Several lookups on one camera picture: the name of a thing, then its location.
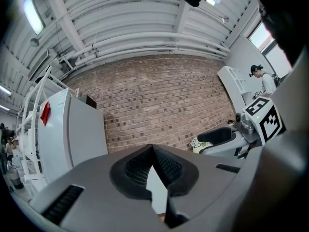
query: ceiling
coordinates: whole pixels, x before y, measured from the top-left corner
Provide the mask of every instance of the ceiling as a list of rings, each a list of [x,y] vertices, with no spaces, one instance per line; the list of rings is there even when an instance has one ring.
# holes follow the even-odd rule
[[[167,52],[224,59],[227,51],[201,40],[228,48],[234,38],[231,33],[251,1],[222,0],[214,6],[202,1],[193,8],[181,0],[34,0],[45,28],[36,35],[22,11],[8,28],[0,45],[0,84],[12,95],[0,92],[0,104],[18,111],[33,84],[28,73],[47,48],[63,55],[132,33],[174,32],[196,37],[159,35],[109,41],[77,59],[102,52],[102,60],[85,61],[79,67],[86,66],[83,71],[120,58]],[[30,45],[32,38],[39,40],[38,47]]]

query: fluorescent light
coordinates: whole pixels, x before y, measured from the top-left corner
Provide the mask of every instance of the fluorescent light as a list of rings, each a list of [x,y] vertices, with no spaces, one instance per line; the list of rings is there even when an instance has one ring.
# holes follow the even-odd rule
[[[210,3],[212,6],[214,6],[216,3],[214,0],[206,0],[206,2]]]
[[[38,35],[43,30],[44,25],[34,7],[33,1],[25,0],[23,9],[28,19],[28,22],[32,26],[32,29],[34,30],[35,34]]]
[[[10,110],[10,109],[6,108],[5,106],[1,106],[1,105],[0,105],[0,108],[4,109],[4,110],[6,110],[6,111],[9,111],[9,110]]]
[[[3,90],[5,93],[7,93],[8,95],[11,95],[10,90],[8,90],[7,88],[5,88],[4,86],[0,85],[0,89]]]

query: white shelving rack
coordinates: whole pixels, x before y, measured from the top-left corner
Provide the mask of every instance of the white shelving rack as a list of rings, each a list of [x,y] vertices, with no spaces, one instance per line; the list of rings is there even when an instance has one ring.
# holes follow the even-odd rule
[[[73,90],[59,79],[51,74],[52,67],[48,67],[44,77],[35,86],[32,86],[27,93],[23,105],[20,108],[16,120],[16,134],[18,134],[19,147],[22,152],[23,160],[21,161],[25,173],[25,181],[38,180],[42,186],[46,185],[44,175],[39,168],[40,159],[37,157],[36,150],[36,129],[38,123],[38,106],[48,97],[56,94],[60,90],[68,88],[69,91],[78,97],[79,89]],[[22,121],[19,124],[19,118],[22,114]]]
[[[236,113],[241,113],[242,109],[246,107],[243,95],[248,93],[242,72],[229,66],[223,66],[218,75],[232,100]]]

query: brick wall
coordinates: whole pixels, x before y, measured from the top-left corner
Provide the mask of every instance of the brick wall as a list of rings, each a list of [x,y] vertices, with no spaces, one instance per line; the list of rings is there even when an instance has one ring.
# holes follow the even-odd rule
[[[188,150],[192,138],[234,118],[222,61],[184,55],[129,58],[67,80],[104,114],[109,152],[146,144]]]

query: red tag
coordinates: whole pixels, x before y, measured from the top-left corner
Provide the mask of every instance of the red tag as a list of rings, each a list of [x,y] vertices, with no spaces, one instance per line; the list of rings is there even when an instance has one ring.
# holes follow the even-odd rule
[[[46,126],[49,112],[50,112],[50,104],[49,104],[49,101],[48,101],[48,102],[45,104],[45,107],[44,107],[44,109],[43,109],[42,115],[41,115],[41,117],[40,117],[40,119],[42,120],[44,126]]]

